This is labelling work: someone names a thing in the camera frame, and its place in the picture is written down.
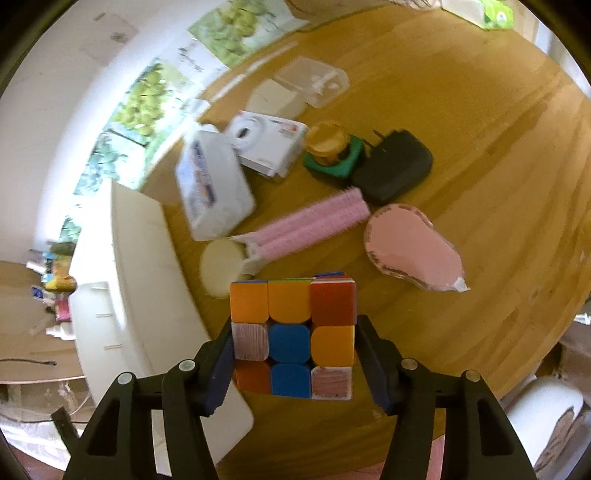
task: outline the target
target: white wall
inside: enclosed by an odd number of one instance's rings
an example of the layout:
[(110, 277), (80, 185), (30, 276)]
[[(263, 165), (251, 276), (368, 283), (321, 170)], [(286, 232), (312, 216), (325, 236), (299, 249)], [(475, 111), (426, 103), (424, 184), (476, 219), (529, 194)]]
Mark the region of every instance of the white wall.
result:
[[(0, 98), (0, 260), (59, 236), (96, 137), (148, 63), (222, 0), (79, 0), (37, 42)], [(100, 14), (139, 33), (106, 67), (81, 48)]]

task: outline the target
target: silver screw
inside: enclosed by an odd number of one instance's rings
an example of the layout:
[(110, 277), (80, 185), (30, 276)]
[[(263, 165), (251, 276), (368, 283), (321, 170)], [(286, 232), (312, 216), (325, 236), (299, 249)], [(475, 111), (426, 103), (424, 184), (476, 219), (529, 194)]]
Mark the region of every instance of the silver screw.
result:
[(468, 380), (470, 380), (471, 382), (479, 382), (481, 379), (480, 373), (478, 373), (476, 370), (468, 370), (466, 372), (466, 378)]
[(132, 379), (133, 377), (131, 376), (131, 374), (129, 372), (125, 372), (117, 377), (117, 383), (119, 385), (127, 385), (129, 382), (131, 382)]
[(183, 372), (190, 372), (193, 368), (195, 368), (195, 362), (193, 360), (183, 360), (178, 365), (178, 369)]
[(416, 370), (418, 367), (418, 363), (414, 358), (405, 358), (400, 362), (400, 365), (406, 370)]

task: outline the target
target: orange square tile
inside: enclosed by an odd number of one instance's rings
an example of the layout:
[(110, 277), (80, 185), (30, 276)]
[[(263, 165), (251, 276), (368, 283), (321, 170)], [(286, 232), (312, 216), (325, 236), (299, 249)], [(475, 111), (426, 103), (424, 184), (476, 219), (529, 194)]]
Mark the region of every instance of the orange square tile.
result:
[(318, 367), (351, 367), (355, 361), (355, 327), (316, 327), (310, 352)]
[(266, 362), (234, 360), (238, 390), (271, 394), (271, 367)]
[(310, 320), (310, 284), (308, 278), (270, 281), (269, 316), (278, 323)]
[(316, 326), (355, 325), (357, 286), (352, 278), (322, 278), (310, 285), (310, 310)]
[(269, 319), (267, 282), (232, 283), (230, 316), (234, 323), (265, 323)]

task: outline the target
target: pink package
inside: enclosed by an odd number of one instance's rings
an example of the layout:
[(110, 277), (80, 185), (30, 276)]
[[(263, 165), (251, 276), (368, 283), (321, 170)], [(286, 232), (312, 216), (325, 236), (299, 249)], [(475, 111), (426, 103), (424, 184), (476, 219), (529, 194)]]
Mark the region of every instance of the pink package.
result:
[(386, 275), (426, 290), (469, 290), (460, 255), (413, 206), (392, 204), (378, 210), (365, 230), (365, 250)]
[(250, 254), (270, 262), (343, 232), (369, 215), (361, 191), (354, 188), (232, 239), (247, 244)]

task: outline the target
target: white box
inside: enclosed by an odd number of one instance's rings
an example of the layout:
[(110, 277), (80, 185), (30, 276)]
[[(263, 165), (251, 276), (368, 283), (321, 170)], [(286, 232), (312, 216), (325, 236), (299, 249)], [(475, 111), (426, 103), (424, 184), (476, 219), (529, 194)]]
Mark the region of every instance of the white box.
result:
[(265, 177), (284, 179), (304, 149), (307, 131), (300, 122), (241, 111), (224, 133), (242, 165)]

